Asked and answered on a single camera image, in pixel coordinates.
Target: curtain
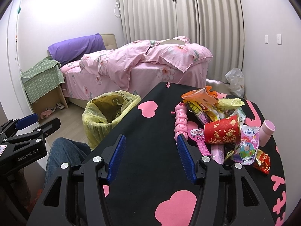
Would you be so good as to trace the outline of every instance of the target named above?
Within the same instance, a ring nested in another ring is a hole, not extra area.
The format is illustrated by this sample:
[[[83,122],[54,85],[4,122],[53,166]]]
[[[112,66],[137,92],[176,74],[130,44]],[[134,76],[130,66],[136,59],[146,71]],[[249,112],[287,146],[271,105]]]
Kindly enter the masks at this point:
[[[186,36],[190,43],[200,44],[200,22],[197,0],[177,0],[177,32]]]
[[[178,35],[173,0],[120,0],[120,10],[126,43]]]
[[[227,82],[225,74],[242,68],[243,14],[240,0],[197,0],[200,44],[213,54],[208,79]]]

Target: beige headboard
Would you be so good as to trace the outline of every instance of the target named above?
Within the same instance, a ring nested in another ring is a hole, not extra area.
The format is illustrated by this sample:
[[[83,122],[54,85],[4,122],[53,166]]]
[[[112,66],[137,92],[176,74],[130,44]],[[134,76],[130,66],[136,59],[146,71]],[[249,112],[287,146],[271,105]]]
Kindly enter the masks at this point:
[[[114,34],[102,34],[104,46],[107,50],[117,49],[116,38]]]

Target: yellow trash bag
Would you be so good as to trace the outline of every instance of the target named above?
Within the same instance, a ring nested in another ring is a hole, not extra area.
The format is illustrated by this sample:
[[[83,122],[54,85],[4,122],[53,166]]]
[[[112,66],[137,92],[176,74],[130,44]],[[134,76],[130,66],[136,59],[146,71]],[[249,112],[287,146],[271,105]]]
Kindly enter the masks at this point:
[[[138,95],[126,91],[105,93],[88,102],[82,114],[82,123],[88,137],[88,145],[94,150],[104,137],[141,100]]]

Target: purple pillow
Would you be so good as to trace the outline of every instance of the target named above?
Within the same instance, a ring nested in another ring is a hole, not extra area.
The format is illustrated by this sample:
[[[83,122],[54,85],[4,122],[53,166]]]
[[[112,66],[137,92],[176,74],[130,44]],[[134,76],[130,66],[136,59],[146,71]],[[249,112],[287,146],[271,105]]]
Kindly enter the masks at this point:
[[[102,36],[95,34],[54,43],[48,50],[52,58],[64,66],[71,61],[80,60],[86,53],[106,50],[106,47]]]

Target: red paper cup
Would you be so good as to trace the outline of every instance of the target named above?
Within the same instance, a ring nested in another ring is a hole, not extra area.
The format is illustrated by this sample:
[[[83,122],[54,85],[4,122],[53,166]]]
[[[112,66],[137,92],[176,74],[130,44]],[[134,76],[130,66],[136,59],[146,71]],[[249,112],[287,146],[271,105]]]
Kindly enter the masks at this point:
[[[207,144],[239,144],[240,126],[238,116],[231,116],[218,121],[206,123],[204,126],[205,143]]]

